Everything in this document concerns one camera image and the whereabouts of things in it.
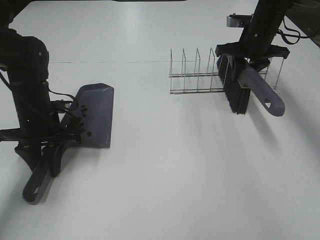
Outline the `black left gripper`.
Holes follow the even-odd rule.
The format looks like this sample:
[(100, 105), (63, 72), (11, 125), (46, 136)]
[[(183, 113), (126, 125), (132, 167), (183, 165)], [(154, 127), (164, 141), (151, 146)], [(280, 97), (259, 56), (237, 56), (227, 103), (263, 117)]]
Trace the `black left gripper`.
[(53, 178), (61, 172), (62, 156), (70, 143), (82, 143), (82, 133), (71, 130), (68, 127), (73, 111), (78, 107), (74, 103), (66, 100), (52, 101), (51, 105), (58, 114), (64, 113), (65, 116), (58, 123), (55, 132), (51, 134), (42, 133), (39, 136), (27, 136), (22, 133), (20, 128), (2, 129), (0, 140), (2, 142), (18, 142), (15, 152), (25, 160), (28, 166), (35, 170), (38, 165), (32, 159), (33, 148), (41, 147), (42, 158), (48, 161), (50, 174)]

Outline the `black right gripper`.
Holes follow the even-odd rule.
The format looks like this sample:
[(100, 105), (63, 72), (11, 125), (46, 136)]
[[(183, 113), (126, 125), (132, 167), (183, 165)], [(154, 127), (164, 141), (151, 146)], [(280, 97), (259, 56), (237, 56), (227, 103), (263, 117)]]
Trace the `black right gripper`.
[(235, 67), (239, 65), (241, 68), (245, 65), (243, 59), (249, 58), (254, 61), (262, 61), (273, 57), (281, 57), (286, 59), (290, 54), (287, 47), (270, 45), (265, 52), (258, 52), (256, 49), (246, 49), (240, 42), (231, 42), (226, 44), (218, 44), (215, 48), (215, 55), (219, 56), (232, 56), (233, 63), (230, 65)]

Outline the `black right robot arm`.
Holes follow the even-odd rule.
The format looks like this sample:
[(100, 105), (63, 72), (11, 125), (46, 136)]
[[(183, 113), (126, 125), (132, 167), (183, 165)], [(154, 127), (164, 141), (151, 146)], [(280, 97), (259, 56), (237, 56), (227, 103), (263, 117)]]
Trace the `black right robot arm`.
[(216, 56), (233, 56), (250, 59), (251, 66), (257, 71), (266, 68), (272, 57), (287, 58), (286, 47), (272, 45), (272, 41), (292, 0), (259, 0), (252, 15), (230, 14), (226, 17), (229, 28), (243, 28), (239, 41), (218, 44)]

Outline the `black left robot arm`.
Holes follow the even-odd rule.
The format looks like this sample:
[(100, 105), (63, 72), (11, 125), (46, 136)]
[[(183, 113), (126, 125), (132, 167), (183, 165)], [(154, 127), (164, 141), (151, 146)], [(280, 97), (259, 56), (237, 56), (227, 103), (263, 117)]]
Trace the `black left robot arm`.
[(50, 99), (49, 52), (34, 36), (22, 36), (14, 29), (0, 29), (1, 81), (11, 91), (19, 122), (18, 128), (2, 129), (1, 141), (17, 142), (15, 152), (33, 175), (61, 172), (61, 159), (68, 141), (81, 142), (83, 123), (74, 115), (79, 107), (70, 101)]

